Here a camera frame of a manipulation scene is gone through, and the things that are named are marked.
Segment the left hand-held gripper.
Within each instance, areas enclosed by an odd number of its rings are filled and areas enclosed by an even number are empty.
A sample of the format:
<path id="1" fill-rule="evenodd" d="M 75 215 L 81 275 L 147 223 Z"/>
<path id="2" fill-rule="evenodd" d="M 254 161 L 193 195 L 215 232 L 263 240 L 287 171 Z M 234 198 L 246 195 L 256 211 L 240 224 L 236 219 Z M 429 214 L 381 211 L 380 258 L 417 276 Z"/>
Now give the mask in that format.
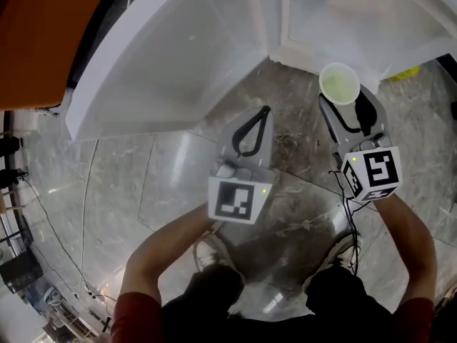
<path id="1" fill-rule="evenodd" d="M 248 147 L 246 137 L 257 129 Z M 272 190 L 275 174 L 270 169 L 273 146 L 271 107 L 245 111 L 229 122 L 217 141 L 215 174 L 208 180 L 209 217 L 223 222 L 255 224 Z"/>

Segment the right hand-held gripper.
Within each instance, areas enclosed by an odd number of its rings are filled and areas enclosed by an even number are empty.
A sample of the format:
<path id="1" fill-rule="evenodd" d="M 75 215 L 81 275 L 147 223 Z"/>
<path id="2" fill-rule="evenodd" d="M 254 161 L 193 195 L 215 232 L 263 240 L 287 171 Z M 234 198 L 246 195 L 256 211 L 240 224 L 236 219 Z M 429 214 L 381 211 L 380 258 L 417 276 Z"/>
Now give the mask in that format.
<path id="1" fill-rule="evenodd" d="M 355 104 L 360 128 L 351 128 L 326 97 L 320 96 L 318 101 L 331 138 L 337 143 L 339 171 L 353 199 L 372 202 L 392 195 L 402 185 L 401 158 L 399 148 L 391 143 L 381 102 L 361 85 Z"/>

